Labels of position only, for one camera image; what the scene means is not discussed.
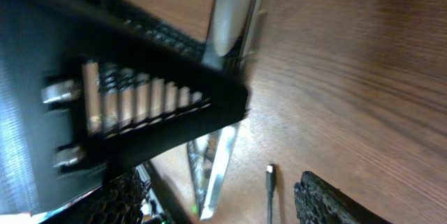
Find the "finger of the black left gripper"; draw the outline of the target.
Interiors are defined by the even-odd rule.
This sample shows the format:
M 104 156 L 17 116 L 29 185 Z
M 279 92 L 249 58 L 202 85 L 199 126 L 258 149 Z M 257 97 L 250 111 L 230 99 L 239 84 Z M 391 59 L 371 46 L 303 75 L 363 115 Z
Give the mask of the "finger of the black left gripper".
M 201 64 L 205 46 L 125 0 L 42 0 L 74 25 L 64 71 L 43 103 L 81 119 L 85 133 L 58 147 L 59 174 L 109 167 L 109 177 L 242 120 L 248 89 Z

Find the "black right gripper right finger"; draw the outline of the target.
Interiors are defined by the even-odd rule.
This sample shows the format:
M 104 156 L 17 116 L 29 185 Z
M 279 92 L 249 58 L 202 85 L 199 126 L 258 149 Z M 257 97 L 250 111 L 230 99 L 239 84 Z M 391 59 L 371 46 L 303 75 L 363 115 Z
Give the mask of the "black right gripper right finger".
M 294 185 L 294 200 L 301 224 L 390 224 L 310 171 Z

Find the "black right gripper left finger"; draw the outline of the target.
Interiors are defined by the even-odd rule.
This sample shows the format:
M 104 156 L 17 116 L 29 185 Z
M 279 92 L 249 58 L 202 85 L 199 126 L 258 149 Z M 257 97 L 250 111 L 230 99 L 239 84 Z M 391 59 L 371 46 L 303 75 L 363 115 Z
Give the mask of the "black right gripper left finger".
M 108 182 L 44 224 L 141 224 L 147 187 L 133 169 Z

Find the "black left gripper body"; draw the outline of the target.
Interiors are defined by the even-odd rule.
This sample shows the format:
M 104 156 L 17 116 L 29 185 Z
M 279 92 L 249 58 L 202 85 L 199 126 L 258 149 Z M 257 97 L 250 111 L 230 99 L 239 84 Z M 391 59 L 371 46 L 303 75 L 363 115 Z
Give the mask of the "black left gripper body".
M 1 0 L 1 213 L 56 209 L 102 182 L 100 169 L 59 174 L 54 153 L 85 133 L 66 109 L 41 100 L 46 75 L 64 71 L 74 25 L 27 0 Z

